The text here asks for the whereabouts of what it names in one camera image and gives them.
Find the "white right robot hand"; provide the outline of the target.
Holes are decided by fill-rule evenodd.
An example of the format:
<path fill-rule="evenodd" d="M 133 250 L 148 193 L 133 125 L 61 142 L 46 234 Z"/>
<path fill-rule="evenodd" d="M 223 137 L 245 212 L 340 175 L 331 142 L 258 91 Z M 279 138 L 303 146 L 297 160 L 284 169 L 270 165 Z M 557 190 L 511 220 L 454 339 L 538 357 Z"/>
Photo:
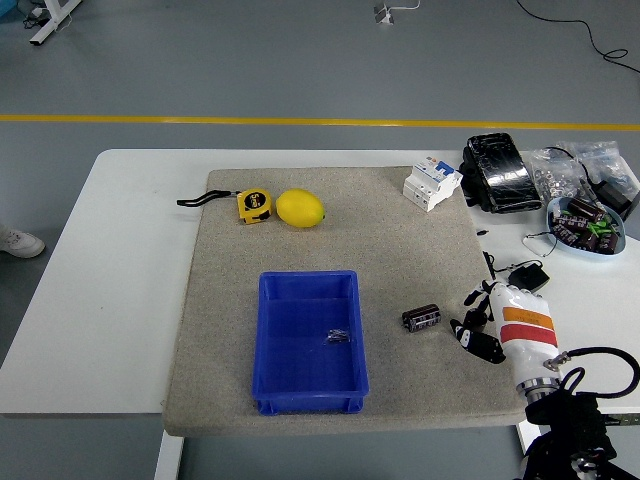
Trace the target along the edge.
<path fill-rule="evenodd" d="M 554 393 L 561 374 L 549 362 L 559 355 L 548 303 L 542 297 L 498 281 L 482 281 L 465 299 L 470 320 L 450 321 L 468 353 L 492 364 L 511 363 L 520 396 L 533 403 Z"/>

